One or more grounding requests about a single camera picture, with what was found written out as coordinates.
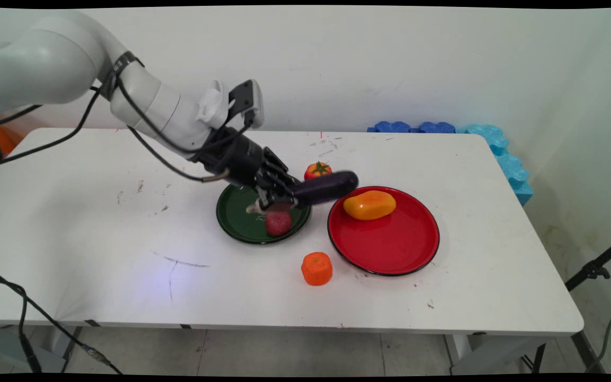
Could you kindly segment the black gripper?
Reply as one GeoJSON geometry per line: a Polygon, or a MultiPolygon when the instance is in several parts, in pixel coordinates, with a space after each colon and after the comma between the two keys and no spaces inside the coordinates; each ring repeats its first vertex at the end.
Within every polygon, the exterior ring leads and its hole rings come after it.
{"type": "Polygon", "coordinates": [[[255,211],[287,211],[298,206],[292,188],[299,181],[271,149],[260,147],[243,134],[213,146],[236,132],[228,127],[213,130],[195,154],[195,162],[211,174],[208,181],[224,180],[238,187],[254,188],[258,195],[255,211]],[[264,176],[270,175],[283,184],[257,180],[260,169],[264,176]]]}

